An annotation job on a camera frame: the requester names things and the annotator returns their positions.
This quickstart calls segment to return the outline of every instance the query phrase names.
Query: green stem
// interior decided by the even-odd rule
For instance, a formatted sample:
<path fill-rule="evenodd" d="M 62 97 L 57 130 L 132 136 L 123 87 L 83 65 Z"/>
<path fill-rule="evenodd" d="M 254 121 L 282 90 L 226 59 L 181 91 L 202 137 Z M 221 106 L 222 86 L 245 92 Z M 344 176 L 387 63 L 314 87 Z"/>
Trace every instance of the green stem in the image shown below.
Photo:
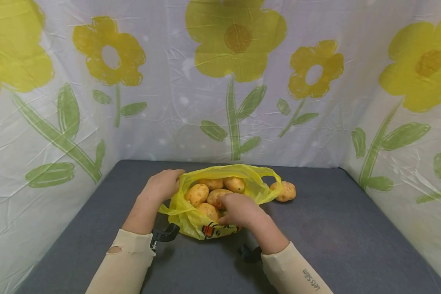
<path fill-rule="evenodd" d="M 431 194 L 425 194 L 425 195 L 418 197 L 416 199 L 416 202 L 419 204 L 419 203 L 425 203 L 425 202 L 433 201 L 433 200 L 440 199 L 440 198 L 441 198 L 441 191 L 437 191 L 437 192 L 434 192 Z"/>
<path fill-rule="evenodd" d="M 44 117 L 41 117 L 30 105 L 26 104 L 16 93 L 12 92 L 13 103 L 21 112 L 28 123 L 47 139 L 52 145 L 59 148 L 62 152 L 69 155 L 73 160 L 81 166 L 91 179 L 97 183 L 101 179 L 102 173 L 96 167 L 95 163 L 88 155 L 72 140 L 68 139 L 64 134 L 51 125 Z"/>
<path fill-rule="evenodd" d="M 116 117 L 114 118 L 114 126 L 119 127 L 121 121 L 121 89 L 119 83 L 116 84 Z"/>
<path fill-rule="evenodd" d="M 227 88 L 227 121 L 230 130 L 230 151 L 231 160 L 240 160 L 240 129 L 238 127 L 237 108 L 235 106 L 234 78 L 229 81 Z"/>
<path fill-rule="evenodd" d="M 359 175 L 359 181 L 358 181 L 359 186 L 364 191 L 366 191 L 367 181 L 370 178 L 370 175 L 372 174 L 374 165 L 376 164 L 377 156 L 379 154 L 379 150 L 381 149 L 381 145 L 382 145 L 382 138 L 384 138 L 385 132 L 387 131 L 387 127 L 389 126 L 390 121 L 392 120 L 394 114 L 396 113 L 398 107 L 400 106 L 400 103 L 401 102 L 397 103 L 397 105 L 394 106 L 391 112 L 387 115 L 387 117 L 379 127 L 379 130 L 377 131 L 374 140 L 372 140 L 368 154 L 366 155 L 366 159 L 363 164 L 363 168 L 361 169 L 361 174 Z"/>
<path fill-rule="evenodd" d="M 279 137 L 281 138 L 282 136 L 284 136 L 284 134 L 289 130 L 289 128 L 292 126 L 292 123 L 294 123 L 295 119 L 297 118 L 297 116 L 299 115 L 299 112 L 302 109 L 302 106 L 304 106 L 304 102 L 306 102 L 306 99 L 302 99 L 301 104 L 299 104 L 299 107 L 296 109 L 296 112 L 294 112 L 294 115 L 292 115 L 291 120 L 289 120 L 289 123 L 286 125 L 286 127 L 281 131 L 281 133 L 279 134 Z"/>

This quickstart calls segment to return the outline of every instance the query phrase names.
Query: gray tabletop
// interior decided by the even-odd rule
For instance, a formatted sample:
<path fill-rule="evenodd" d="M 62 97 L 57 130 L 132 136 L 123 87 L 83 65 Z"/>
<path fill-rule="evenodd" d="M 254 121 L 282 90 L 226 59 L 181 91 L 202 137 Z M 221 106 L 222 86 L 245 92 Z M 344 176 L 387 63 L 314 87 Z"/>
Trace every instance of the gray tabletop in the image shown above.
<path fill-rule="evenodd" d="M 84 293 L 147 179 L 168 168 L 208 166 L 120 161 L 17 293 Z M 296 186 L 297 197 L 263 208 L 335 294 L 441 294 L 441 278 L 346 171 L 272 168 Z M 156 227 L 167 225 L 159 214 Z M 256 246 L 246 230 L 209 241 L 178 235 L 159 243 L 141 293 L 276 293 L 260 263 L 238 256 L 244 243 Z"/>

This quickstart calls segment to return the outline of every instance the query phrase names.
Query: yellow plastic bag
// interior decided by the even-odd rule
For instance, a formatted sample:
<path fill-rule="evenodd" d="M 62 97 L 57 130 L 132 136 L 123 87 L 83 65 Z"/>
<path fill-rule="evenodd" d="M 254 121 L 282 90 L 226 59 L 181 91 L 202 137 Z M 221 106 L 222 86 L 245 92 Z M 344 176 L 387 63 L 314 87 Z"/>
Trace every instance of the yellow plastic bag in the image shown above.
<path fill-rule="evenodd" d="M 171 199 L 170 208 L 162 205 L 158 211 L 162 214 L 168 214 L 168 222 L 178 225 L 180 233 L 198 240 L 236 233 L 241 227 L 221 226 L 213 222 L 204 214 L 199 213 L 184 198 L 186 192 L 199 179 L 221 179 L 230 176 L 245 180 L 244 194 L 253 198 L 258 205 L 272 201 L 282 189 L 281 178 L 271 168 L 253 167 L 245 164 L 208 167 L 183 174 L 180 177 L 180 189 Z M 261 180 L 264 176 L 273 176 L 278 183 L 278 189 L 271 191 L 268 185 Z"/>

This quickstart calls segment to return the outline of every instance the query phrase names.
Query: arm sleeve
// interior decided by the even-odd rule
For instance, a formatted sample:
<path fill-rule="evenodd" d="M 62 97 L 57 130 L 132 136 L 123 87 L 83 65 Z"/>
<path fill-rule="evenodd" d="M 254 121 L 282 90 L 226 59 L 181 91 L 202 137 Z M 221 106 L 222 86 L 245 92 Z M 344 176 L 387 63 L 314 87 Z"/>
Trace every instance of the arm sleeve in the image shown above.
<path fill-rule="evenodd" d="M 281 252 L 261 255 L 263 270 L 279 294 L 333 294 L 294 244 Z"/>
<path fill-rule="evenodd" d="M 106 253 L 88 286 L 86 294 L 139 294 L 147 269 L 155 256 L 150 235 L 137 235 L 120 229 L 111 247 L 118 253 Z"/>

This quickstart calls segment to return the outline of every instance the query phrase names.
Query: floral backdrop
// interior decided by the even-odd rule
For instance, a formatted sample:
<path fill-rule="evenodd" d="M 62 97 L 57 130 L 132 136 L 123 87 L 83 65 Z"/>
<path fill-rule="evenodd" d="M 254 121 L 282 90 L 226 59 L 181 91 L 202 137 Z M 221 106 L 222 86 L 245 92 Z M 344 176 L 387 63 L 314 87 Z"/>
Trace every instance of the floral backdrop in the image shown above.
<path fill-rule="evenodd" d="M 441 275 L 441 0 L 0 0 L 0 293 L 123 159 L 343 167 Z"/>

